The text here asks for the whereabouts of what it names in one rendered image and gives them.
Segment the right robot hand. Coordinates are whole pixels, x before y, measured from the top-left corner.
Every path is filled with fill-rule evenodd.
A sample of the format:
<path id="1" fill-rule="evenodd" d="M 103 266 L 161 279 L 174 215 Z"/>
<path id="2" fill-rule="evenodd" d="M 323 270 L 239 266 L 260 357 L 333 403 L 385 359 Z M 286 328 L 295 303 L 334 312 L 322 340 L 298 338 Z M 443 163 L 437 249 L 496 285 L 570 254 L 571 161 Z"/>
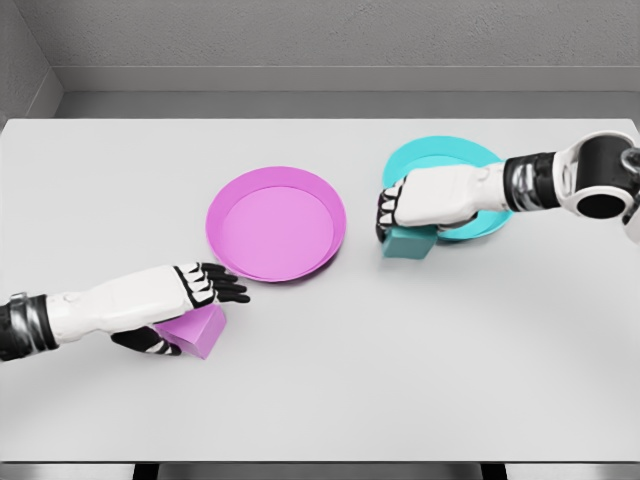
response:
<path id="1" fill-rule="evenodd" d="M 457 224 L 479 210 L 500 208 L 503 200 L 499 178 L 487 167 L 414 169 L 380 193 L 376 234 L 384 241 L 393 226 Z"/>

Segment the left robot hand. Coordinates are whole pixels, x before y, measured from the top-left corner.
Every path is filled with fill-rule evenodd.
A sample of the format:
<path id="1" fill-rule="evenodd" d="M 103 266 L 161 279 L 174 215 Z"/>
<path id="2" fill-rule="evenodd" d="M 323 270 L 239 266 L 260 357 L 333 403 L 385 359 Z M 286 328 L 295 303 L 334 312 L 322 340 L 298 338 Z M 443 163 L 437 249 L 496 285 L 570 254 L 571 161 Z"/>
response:
<path id="1" fill-rule="evenodd" d="M 154 328 L 214 303 L 246 304 L 247 288 L 216 263 L 188 263 L 147 269 L 103 285 L 108 300 L 101 308 L 98 329 L 127 349 L 147 354 L 179 356 L 181 348 Z"/>

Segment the teal block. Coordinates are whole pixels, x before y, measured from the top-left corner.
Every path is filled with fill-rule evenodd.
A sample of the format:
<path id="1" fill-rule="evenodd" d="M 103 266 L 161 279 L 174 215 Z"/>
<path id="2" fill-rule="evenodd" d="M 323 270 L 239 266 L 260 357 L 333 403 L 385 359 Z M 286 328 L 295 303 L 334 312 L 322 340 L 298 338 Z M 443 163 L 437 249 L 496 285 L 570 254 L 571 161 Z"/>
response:
<path id="1" fill-rule="evenodd" d="M 393 226 L 386 234 L 382 252 L 387 258 L 421 260 L 427 256 L 437 239 L 435 226 Z"/>

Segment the pink block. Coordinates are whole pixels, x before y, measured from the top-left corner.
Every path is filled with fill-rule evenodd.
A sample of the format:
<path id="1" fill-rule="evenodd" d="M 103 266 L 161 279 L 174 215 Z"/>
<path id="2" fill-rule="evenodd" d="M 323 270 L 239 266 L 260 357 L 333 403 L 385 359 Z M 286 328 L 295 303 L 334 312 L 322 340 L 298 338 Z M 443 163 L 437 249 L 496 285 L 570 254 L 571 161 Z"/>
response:
<path id="1" fill-rule="evenodd" d="M 226 317 L 222 308 L 211 304 L 155 324 L 153 328 L 183 352 L 207 359 L 225 326 Z"/>

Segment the cyan plate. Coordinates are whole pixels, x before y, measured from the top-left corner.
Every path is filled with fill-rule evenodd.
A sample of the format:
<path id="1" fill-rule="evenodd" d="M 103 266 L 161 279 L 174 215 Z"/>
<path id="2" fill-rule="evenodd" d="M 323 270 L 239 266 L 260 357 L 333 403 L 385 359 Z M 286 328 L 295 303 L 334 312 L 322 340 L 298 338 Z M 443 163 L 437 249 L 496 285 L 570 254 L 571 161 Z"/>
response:
<path id="1" fill-rule="evenodd" d="M 410 141 L 397 149 L 388 159 L 382 174 L 382 185 L 390 188 L 414 168 L 470 165 L 485 167 L 503 162 L 491 150 L 468 139 L 455 136 L 428 136 Z M 457 242 L 488 236 L 510 220 L 510 211 L 480 211 L 470 223 L 446 231 L 439 231 L 442 241 Z"/>

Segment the pink plate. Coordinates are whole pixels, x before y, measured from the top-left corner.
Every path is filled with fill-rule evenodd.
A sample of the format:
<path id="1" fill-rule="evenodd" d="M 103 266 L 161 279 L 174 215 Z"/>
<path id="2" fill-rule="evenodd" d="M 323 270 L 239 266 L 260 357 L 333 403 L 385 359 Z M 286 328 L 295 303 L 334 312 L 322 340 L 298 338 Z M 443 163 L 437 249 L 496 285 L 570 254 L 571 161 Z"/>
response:
<path id="1" fill-rule="evenodd" d="M 214 256 L 250 279 L 284 282 L 328 262 L 346 234 L 338 192 L 307 170 L 272 166 L 227 183 L 209 206 L 205 232 Z"/>

